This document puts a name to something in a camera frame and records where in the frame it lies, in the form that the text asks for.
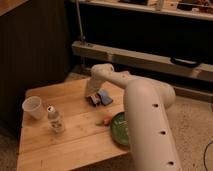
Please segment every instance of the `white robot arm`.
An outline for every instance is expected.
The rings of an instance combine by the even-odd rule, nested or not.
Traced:
[[[175,100],[166,83],[114,72],[111,64],[94,65],[86,96],[109,81],[123,89],[131,152],[139,171],[182,171],[165,108]]]

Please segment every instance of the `green plate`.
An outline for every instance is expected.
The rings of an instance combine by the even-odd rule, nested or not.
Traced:
[[[110,122],[112,139],[124,146],[129,146],[128,127],[124,112],[115,115]]]

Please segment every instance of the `small bottle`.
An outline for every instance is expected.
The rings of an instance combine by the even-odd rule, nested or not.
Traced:
[[[53,106],[49,106],[47,108],[47,112],[48,112],[48,119],[50,121],[53,130],[56,133],[63,132],[65,130],[65,125],[63,122],[62,115],[60,115],[59,112]]]

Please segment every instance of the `wire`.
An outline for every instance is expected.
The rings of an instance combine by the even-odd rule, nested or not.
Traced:
[[[208,168],[207,168],[207,165],[206,165],[206,153],[207,153],[207,150],[208,150],[208,148],[209,148],[209,146],[210,146],[211,144],[213,144],[213,141],[210,141],[210,142],[206,145],[205,150],[204,150],[204,153],[203,153],[203,164],[204,164],[204,167],[205,167],[206,171],[208,171]]]

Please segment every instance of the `paper cup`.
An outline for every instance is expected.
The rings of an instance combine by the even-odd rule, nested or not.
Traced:
[[[35,119],[41,119],[44,116],[42,100],[38,96],[31,96],[27,98],[22,103],[22,109]]]

